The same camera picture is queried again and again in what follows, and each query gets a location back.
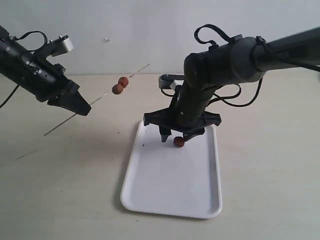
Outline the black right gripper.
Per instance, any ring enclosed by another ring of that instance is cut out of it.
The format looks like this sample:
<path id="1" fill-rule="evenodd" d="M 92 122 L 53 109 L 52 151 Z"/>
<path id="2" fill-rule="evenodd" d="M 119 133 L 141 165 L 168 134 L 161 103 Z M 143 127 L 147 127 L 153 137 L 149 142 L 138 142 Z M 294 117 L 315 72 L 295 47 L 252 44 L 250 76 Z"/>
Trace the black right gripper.
<path id="1" fill-rule="evenodd" d="M 217 90 L 217 86 L 205 87 L 199 84 L 192 87 L 185 80 L 178 85 L 169 107 L 145 113 L 143 124 L 159 126 L 161 142 L 165 143 L 171 130 L 181 132 L 184 142 L 205 133 L 205 127 L 219 126 L 222 122 L 217 113 L 206 111 L 206 107 Z"/>

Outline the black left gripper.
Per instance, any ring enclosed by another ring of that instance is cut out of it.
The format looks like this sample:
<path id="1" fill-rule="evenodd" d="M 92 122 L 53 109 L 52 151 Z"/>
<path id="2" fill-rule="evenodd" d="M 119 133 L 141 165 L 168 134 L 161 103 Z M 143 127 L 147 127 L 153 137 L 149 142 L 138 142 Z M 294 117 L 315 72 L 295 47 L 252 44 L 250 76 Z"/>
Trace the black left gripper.
<path id="1" fill-rule="evenodd" d="M 68 79 L 65 68 L 28 52 L 11 38 L 0 41 L 0 73 L 32 93 L 40 102 L 87 116 L 92 107 L 81 96 L 80 86 Z"/>

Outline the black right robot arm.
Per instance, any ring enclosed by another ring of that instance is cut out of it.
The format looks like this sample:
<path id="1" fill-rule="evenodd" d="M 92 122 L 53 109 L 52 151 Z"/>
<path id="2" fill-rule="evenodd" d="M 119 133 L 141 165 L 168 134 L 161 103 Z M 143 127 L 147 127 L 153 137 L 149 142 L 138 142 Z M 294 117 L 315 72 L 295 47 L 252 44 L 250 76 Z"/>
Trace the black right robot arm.
<path id="1" fill-rule="evenodd" d="M 162 142 L 172 131 L 189 141 L 203 135 L 206 127 L 218 126 L 220 115 L 206 108 L 217 101 L 229 102 L 228 97 L 215 94 L 219 88 L 254 82 L 261 85 L 265 73 L 272 70 L 320 69 L 319 28 L 267 42 L 261 36 L 230 37 L 213 24 L 207 27 L 220 35 L 225 45 L 210 40 L 207 51 L 189 54 L 180 76 L 183 83 L 175 88 L 169 107 L 143 116 L 144 125 L 159 127 Z"/>

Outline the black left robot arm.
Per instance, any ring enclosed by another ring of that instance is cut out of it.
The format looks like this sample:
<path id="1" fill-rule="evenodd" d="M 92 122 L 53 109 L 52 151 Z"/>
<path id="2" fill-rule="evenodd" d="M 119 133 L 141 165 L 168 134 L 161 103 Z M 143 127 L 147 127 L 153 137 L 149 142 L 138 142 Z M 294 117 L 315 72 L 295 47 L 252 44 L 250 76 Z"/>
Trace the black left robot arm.
<path id="1" fill-rule="evenodd" d="M 74 48 L 69 36 L 49 41 L 44 34 L 43 45 L 28 50 L 19 41 L 29 35 L 27 32 L 21 37 L 11 36 L 5 28 L 0 29 L 0 73 L 33 94 L 39 102 L 87 116 L 91 106 L 79 93 L 79 85 L 64 75 L 66 69 L 61 64 L 47 60 L 49 56 L 63 55 Z"/>

